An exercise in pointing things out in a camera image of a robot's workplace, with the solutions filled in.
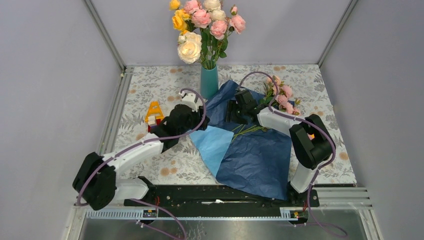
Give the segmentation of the blue wrapping paper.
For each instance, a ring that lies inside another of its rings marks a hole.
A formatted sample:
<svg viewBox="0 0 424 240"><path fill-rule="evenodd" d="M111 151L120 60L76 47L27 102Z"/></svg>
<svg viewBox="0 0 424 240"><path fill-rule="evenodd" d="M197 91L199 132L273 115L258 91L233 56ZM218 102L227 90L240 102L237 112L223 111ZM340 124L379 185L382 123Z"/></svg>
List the blue wrapping paper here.
<svg viewBox="0 0 424 240"><path fill-rule="evenodd" d="M238 84L225 82L206 102L206 130L189 135L214 178L231 188L266 198L287 200L291 138L272 129L237 134L240 124L226 122L229 100Z"/></svg>

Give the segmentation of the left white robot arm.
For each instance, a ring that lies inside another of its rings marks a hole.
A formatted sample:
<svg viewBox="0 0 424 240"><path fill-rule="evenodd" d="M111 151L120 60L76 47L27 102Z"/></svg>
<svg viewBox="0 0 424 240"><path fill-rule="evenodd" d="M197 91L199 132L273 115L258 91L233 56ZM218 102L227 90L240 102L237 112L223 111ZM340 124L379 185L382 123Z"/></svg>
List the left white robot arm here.
<svg viewBox="0 0 424 240"><path fill-rule="evenodd" d="M177 104L158 126L136 143L121 150L99 155L89 153L83 160L72 187L77 191L76 205L101 210L114 200L137 199L148 206L155 192L140 178L118 179L139 162L163 154L179 139L194 131L205 131L209 118L203 105Z"/></svg>

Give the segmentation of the pink flowers bunch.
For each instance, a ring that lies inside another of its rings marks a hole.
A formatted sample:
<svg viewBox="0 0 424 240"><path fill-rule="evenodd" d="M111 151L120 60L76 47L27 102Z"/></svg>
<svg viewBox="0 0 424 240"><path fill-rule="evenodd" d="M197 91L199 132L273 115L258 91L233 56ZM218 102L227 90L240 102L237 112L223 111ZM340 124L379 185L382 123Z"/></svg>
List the pink flowers bunch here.
<svg viewBox="0 0 424 240"><path fill-rule="evenodd" d="M258 104L265 104L265 108L257 115L259 125L247 124L250 127L246 130L240 130L238 134L241 135L257 130L274 130L289 136L290 129L295 124L300 123L298 120L300 111L295 107L298 101L293 103L290 102L290 98L293 96L291 87L284 84L280 78L275 75L268 76L264 85L265 97L259 100L255 99L253 93L249 90ZM242 86L239 85L236 92L242 90L248 89L242 88Z"/></svg>

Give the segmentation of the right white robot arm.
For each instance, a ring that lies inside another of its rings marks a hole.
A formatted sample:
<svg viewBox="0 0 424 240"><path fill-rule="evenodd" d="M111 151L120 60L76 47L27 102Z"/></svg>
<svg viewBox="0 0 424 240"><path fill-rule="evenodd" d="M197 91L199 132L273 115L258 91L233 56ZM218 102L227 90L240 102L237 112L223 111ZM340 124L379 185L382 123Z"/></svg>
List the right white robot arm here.
<svg viewBox="0 0 424 240"><path fill-rule="evenodd" d="M225 120L242 125L254 124L290 136L299 162L286 193L287 201L293 206L299 206L307 199L306 192L320 167L335 156L334 141L318 115L302 118L271 105L258 104L247 89L236 91L235 99L229 100Z"/></svg>

